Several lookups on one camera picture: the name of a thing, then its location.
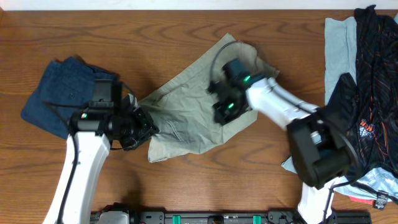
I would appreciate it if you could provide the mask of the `khaki shorts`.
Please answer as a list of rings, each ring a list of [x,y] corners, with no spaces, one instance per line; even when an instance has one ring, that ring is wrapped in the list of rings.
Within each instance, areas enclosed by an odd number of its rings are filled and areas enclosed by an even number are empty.
[[[159,128],[159,133],[150,140],[149,162],[189,153],[203,154],[226,143],[257,120],[257,111],[250,110],[224,126],[214,121],[212,106],[216,96],[207,91],[209,74],[215,80],[221,79],[222,66],[235,58],[251,72],[265,72],[273,78],[280,73],[254,47],[225,34],[189,67],[139,102]]]

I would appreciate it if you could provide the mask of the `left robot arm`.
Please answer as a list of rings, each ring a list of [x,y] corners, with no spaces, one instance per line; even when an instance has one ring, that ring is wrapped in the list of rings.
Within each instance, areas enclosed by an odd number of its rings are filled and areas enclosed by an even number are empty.
[[[44,223],[139,223],[134,212],[118,203],[92,212],[100,172],[112,143],[135,150],[159,132],[133,91],[118,80],[96,80],[87,103],[76,106],[64,125],[67,150],[60,180]]]

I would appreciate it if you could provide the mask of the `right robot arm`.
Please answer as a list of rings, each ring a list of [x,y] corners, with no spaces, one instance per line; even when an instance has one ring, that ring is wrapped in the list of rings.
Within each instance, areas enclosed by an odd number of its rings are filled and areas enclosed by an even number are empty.
[[[217,96],[215,122],[226,125],[249,110],[258,111],[287,132],[290,154],[303,182],[297,211],[305,223],[326,223],[341,177],[358,164],[343,132],[338,110],[297,98],[264,72],[252,73],[239,59],[222,68],[224,80],[210,75],[208,91]]]

